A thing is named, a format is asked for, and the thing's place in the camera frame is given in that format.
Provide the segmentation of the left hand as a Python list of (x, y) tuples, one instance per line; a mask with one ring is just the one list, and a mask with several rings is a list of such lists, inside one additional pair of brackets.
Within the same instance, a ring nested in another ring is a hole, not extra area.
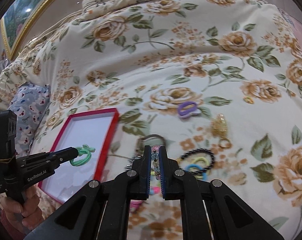
[(8, 197), (1, 200), (8, 222), (21, 233), (24, 233), (26, 228), (34, 230), (44, 221), (42, 210), (39, 208), (40, 198), (36, 193), (36, 186), (27, 189), (25, 195), (27, 199), (23, 205)]

